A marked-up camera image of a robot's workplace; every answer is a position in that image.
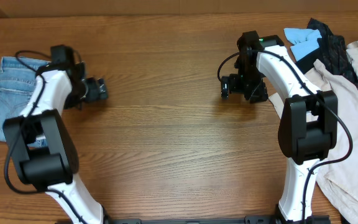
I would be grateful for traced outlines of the blue denim jeans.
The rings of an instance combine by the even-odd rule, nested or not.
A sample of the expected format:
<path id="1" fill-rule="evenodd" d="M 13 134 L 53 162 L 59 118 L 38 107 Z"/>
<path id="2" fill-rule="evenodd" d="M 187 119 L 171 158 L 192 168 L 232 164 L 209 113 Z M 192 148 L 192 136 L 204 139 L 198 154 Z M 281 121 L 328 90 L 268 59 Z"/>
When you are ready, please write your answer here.
<path id="1" fill-rule="evenodd" d="M 0 141 L 5 120 L 37 116 L 75 106 L 85 97 L 84 66 L 74 68 L 32 58 L 2 57 L 0 64 Z"/>

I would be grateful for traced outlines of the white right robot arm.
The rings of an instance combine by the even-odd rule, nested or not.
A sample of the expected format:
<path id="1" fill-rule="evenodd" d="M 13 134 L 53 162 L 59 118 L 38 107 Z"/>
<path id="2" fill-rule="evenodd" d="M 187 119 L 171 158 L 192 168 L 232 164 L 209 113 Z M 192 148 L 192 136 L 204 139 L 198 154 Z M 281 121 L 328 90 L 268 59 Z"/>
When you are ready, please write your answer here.
<path id="1" fill-rule="evenodd" d="M 267 101 L 268 79 L 283 103 L 278 143 L 287 158 L 285 185 L 271 217 L 246 217 L 250 223 L 330 223 L 327 215 L 313 215 L 317 165 L 327 158 L 337 139 L 337 97 L 312 84 L 288 55 L 277 35 L 260 37 L 256 31 L 237 40 L 237 73 L 218 75 L 221 97 L 242 94 L 250 103 Z"/>

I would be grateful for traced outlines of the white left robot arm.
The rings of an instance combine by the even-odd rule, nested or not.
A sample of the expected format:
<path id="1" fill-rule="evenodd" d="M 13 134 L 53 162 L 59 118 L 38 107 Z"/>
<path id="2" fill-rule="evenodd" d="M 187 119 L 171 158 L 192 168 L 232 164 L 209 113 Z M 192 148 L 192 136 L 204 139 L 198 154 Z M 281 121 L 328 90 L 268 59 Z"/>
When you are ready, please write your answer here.
<path id="1" fill-rule="evenodd" d="M 62 120 L 65 109 L 105 100 L 103 79 L 86 77 L 84 62 L 62 59 L 42 65 L 35 77 L 29 105 L 3 123 L 7 186 L 17 194 L 51 196 L 72 223 L 110 223 L 80 178 L 78 153 Z"/>

